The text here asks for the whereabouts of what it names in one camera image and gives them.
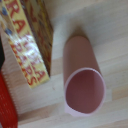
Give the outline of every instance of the pink tube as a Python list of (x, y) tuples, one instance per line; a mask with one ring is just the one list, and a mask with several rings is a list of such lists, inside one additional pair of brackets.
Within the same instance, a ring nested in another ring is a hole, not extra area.
[(89, 116), (103, 104), (105, 83), (89, 41), (81, 36), (70, 39), (63, 56), (65, 112)]

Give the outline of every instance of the pink cylinder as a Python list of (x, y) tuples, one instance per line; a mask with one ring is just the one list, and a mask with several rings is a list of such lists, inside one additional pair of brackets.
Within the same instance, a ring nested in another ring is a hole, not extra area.
[(89, 41), (71, 38), (63, 55), (65, 112), (72, 116), (89, 116), (103, 104), (105, 82)]

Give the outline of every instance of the red lettering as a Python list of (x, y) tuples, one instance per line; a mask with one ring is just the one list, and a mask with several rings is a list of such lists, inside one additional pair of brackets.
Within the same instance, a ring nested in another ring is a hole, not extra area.
[(17, 54), (17, 51), (15, 50), (15, 45), (11, 44), (11, 48), (15, 54)]
[(20, 43), (17, 43), (17, 45), (14, 45), (14, 46), (15, 46), (15, 48), (16, 48), (16, 50), (17, 50), (18, 52), (22, 52), (22, 51), (23, 51), (22, 46), (21, 46)]
[(16, 29), (17, 33), (19, 34), (20, 31), (24, 28), (25, 26), (25, 21), (24, 20), (16, 20), (13, 21), (14, 25), (18, 25), (18, 28)]
[(24, 73), (25, 77), (28, 76), (28, 74), (26, 73), (26, 70), (24, 68), (22, 68), (22, 72)]
[(13, 0), (11, 3), (6, 4), (6, 7), (7, 7), (8, 10), (11, 9), (11, 14), (10, 14), (11, 18), (13, 17), (14, 12), (18, 13), (19, 10), (20, 10), (17, 0)]
[(33, 22), (37, 22), (37, 19), (36, 19), (36, 17), (34, 17), (34, 14), (33, 14), (32, 5), (30, 5), (30, 16), (31, 16), (31, 19), (32, 19)]
[(28, 84), (29, 84), (29, 85), (33, 85), (34, 82), (37, 83), (37, 80), (36, 80), (36, 78), (33, 76), (33, 77), (31, 78), (30, 82), (28, 81)]
[(38, 81), (40, 81), (45, 75), (44, 71), (36, 71), (35, 73), (39, 75), (39, 77), (37, 77)]
[(25, 70), (26, 70), (26, 72), (27, 72), (29, 75), (32, 75), (32, 74), (33, 74), (30, 65), (29, 65), (27, 68), (25, 68)]

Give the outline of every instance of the cardboard box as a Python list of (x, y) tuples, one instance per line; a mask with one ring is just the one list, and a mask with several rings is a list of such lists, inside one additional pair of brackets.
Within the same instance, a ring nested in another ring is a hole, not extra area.
[(53, 31), (44, 2), (2, 0), (0, 23), (30, 88), (49, 80)]

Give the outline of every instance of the pink container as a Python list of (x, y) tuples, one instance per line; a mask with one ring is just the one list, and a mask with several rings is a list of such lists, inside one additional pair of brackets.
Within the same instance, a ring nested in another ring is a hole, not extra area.
[(63, 56), (65, 112), (89, 116), (103, 104), (105, 83), (89, 41), (81, 36), (70, 39)]

